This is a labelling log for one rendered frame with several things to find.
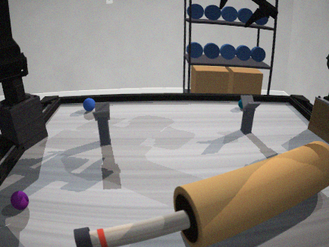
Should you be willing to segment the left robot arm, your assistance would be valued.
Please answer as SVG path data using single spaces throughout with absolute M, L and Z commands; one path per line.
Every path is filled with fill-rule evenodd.
M 0 83 L 5 96 L 2 104 L 12 107 L 30 98 L 25 95 L 22 80 L 27 74 L 27 58 L 12 38 L 8 0 L 0 0 Z

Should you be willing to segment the purple ball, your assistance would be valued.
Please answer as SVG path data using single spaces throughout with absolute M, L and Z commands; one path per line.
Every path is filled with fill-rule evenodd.
M 17 210 L 25 209 L 29 204 L 28 196 L 25 192 L 16 191 L 11 196 L 11 204 Z

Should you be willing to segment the blue ball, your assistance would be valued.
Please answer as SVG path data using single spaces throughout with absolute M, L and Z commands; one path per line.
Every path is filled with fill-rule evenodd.
M 95 108 L 95 101 L 92 98 L 87 98 L 84 102 L 83 102 L 83 108 L 86 111 L 92 111 Z

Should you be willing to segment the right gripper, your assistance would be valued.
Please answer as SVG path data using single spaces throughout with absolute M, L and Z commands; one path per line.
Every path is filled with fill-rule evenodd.
M 246 22 L 246 24 L 244 26 L 245 28 L 247 28 L 249 25 L 251 25 L 252 23 L 256 22 L 257 20 L 259 20 L 263 17 L 269 18 L 269 16 L 272 16 L 273 18 L 276 18 L 277 14 L 278 14 L 278 10 L 272 4 L 270 4 L 266 0 L 264 2 L 262 0 L 252 0 L 252 1 L 254 1 L 257 5 L 259 5 L 261 7 L 261 9 L 257 8 L 255 10 L 253 15 Z M 222 9 L 226 3 L 227 3 L 227 0 L 221 0 L 219 8 Z

